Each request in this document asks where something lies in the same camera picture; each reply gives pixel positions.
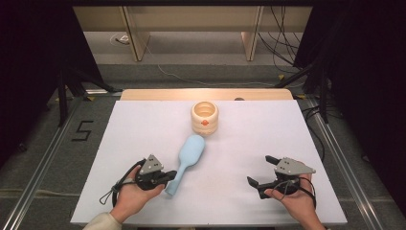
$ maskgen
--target wrist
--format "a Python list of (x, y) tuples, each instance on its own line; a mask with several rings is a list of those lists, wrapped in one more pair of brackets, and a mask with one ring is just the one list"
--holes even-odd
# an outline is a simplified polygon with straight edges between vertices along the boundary
[(123, 223), (129, 216), (125, 211), (118, 209), (117, 207), (114, 207), (110, 215), (118, 222), (118, 223)]

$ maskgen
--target person's right hand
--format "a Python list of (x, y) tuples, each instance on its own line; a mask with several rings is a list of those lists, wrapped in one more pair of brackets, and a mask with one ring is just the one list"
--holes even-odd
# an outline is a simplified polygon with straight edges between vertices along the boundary
[[(300, 177), (311, 181), (311, 174), (301, 174)], [(301, 187), (312, 193), (309, 181), (301, 179)], [(279, 200), (289, 212), (290, 216), (297, 220), (304, 229), (326, 230), (317, 217), (313, 199), (305, 192), (298, 190), (292, 195), (283, 196), (283, 194), (277, 190), (267, 189), (265, 190), (265, 194)]]

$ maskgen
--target hand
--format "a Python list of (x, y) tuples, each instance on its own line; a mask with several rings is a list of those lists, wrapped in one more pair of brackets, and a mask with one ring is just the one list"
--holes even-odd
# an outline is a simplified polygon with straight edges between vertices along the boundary
[[(137, 166), (127, 178), (135, 179), (135, 174), (140, 168), (141, 166)], [(123, 185), (119, 192), (117, 204), (111, 210), (110, 215), (119, 223), (123, 223), (130, 216), (140, 212), (150, 199), (161, 194), (164, 189), (165, 185), (163, 184), (148, 191), (142, 190), (136, 184)]]
[[(311, 174), (301, 174), (300, 177), (306, 178), (311, 181)], [(301, 187), (312, 193), (309, 181), (301, 179)], [(289, 212), (290, 216), (297, 220), (304, 229), (326, 230), (326, 228), (317, 217), (313, 199), (305, 192), (298, 190), (292, 195), (285, 195), (283, 197), (283, 194), (281, 194), (277, 190), (267, 189), (265, 190), (265, 194), (277, 200), (280, 200), (283, 206)]]

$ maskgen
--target cabinet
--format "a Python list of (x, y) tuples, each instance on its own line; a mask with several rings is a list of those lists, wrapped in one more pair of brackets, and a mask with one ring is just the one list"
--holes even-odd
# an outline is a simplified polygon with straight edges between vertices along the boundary
[[(282, 7), (74, 7), (84, 31), (126, 31), (134, 60), (141, 61), (150, 32), (241, 32), (253, 60), (259, 32), (278, 32)], [(311, 7), (287, 7), (286, 32), (302, 33)]]

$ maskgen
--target person's left hand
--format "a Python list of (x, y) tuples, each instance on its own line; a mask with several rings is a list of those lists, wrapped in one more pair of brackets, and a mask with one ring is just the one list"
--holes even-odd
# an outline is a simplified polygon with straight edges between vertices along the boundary
[[(135, 179), (135, 174), (140, 168), (141, 166), (137, 166), (127, 178)], [(148, 191), (142, 190), (136, 184), (123, 185), (119, 192), (117, 204), (111, 210), (110, 215), (119, 223), (123, 223), (130, 216), (140, 212), (150, 199), (161, 194), (164, 189), (165, 185), (163, 184)]]

